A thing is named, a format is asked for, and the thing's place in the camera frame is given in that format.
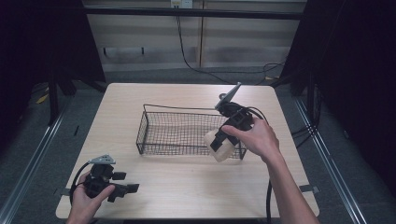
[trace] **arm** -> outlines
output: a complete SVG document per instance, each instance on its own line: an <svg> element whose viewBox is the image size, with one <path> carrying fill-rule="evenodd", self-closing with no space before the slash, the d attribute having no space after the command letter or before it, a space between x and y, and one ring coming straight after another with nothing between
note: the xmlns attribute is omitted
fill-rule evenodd
<svg viewBox="0 0 396 224"><path fill-rule="evenodd" d="M291 176L272 127L262 119L255 118L253 121L253 128L246 132L227 125L223 126L222 130L239 138L251 152L260 156L267 164L282 223L318 223Z"/></svg>
<svg viewBox="0 0 396 224"><path fill-rule="evenodd" d="M79 178L78 186L73 193L73 204L70 210L69 218L67 219L67 224L85 224L89 223L96 211L99 209L102 201L106 199L114 190L114 185L110 185L95 198L90 198L85 194L84 185L80 184L85 181L85 177L88 173L82 175Z"/></svg>

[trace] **black bar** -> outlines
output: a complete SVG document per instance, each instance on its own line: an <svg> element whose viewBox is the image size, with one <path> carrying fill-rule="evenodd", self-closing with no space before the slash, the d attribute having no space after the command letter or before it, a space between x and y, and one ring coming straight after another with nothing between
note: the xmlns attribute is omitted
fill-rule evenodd
<svg viewBox="0 0 396 224"><path fill-rule="evenodd" d="M165 7L32 7L35 10L52 12L72 12L99 15L140 15L140 16L179 16L245 18L299 21L304 14L300 12L237 11L216 9L189 9Z"/></svg>

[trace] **wooden table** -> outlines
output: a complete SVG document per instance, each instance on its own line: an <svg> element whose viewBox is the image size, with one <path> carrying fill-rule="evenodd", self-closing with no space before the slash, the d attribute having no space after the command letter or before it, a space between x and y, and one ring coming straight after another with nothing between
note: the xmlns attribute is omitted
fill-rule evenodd
<svg viewBox="0 0 396 224"><path fill-rule="evenodd" d="M261 159L247 152L243 160L216 162L210 156L150 156L138 153L135 141L143 104L212 108L230 85L111 84L98 109L67 187L89 159L109 154L114 171L126 172L120 184L138 183L139 191L104 202L97 218L263 218L268 172ZM244 106L259 108L273 126L280 150L298 186L307 185L283 112L271 87L241 86L233 98ZM217 114L217 111L205 111ZM312 192L305 192L314 213L318 206ZM62 197L56 215L67 218L68 197ZM275 196L273 217L279 217Z"/></svg>

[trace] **metal rail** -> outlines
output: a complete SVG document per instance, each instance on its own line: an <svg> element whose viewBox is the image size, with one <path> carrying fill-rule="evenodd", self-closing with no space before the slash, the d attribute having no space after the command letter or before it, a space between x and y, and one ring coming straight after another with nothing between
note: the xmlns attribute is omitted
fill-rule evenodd
<svg viewBox="0 0 396 224"><path fill-rule="evenodd" d="M33 154L32 159L30 159L23 174L18 180L17 185L15 186L14 190L12 190L6 202L4 203L2 209L0 210L1 224L11 223L12 218L14 218L15 214L17 213L21 201L24 195L26 194L26 191L28 190L30 184L32 183L33 177L35 176L35 172L37 171L38 166L43 161L44 156L46 155L46 152L50 146L53 137L58 132L59 126L62 123L64 114L67 108L69 107L71 100L72 97L66 98L64 108L62 109L58 118L53 122L53 124L47 128L43 138L41 139L40 143L38 144L35 150L35 154Z"/></svg>
<svg viewBox="0 0 396 224"><path fill-rule="evenodd" d="M34 11L56 13L82 13L98 15L140 15L140 16L179 16L179 17L214 17L214 18L245 18L299 21L304 18L301 12L268 12L247 10L218 10L197 8L165 8L165 7L30 7Z"/></svg>
<svg viewBox="0 0 396 224"><path fill-rule="evenodd" d="M296 99L296 104L298 110L304 120L306 127L312 127L310 119L306 112L306 107L301 99ZM323 160L324 165L326 166L327 171L329 172L330 177L332 178L332 182L337 188L338 193L340 194L341 200L343 201L346 210L348 211L352 221L357 224L366 224L366 219L357 203L355 197L351 193L347 183L345 182L343 176L338 170L337 165L332 159L332 154L329 149L327 149L320 133L315 131L312 128L309 128L309 132L311 133L312 140L314 141L315 146L317 147L318 153Z"/></svg>

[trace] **black wire basket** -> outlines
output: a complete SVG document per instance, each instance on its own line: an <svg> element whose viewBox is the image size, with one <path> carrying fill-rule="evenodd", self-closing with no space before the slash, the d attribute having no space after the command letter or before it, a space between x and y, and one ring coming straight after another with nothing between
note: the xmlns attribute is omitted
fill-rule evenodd
<svg viewBox="0 0 396 224"><path fill-rule="evenodd" d="M172 112L149 112L147 106L172 108ZM221 115L186 113L202 108L143 105L136 145L141 155L209 155L204 136L218 129L227 118ZM236 144L232 159L242 160L247 152L243 143Z"/></svg>

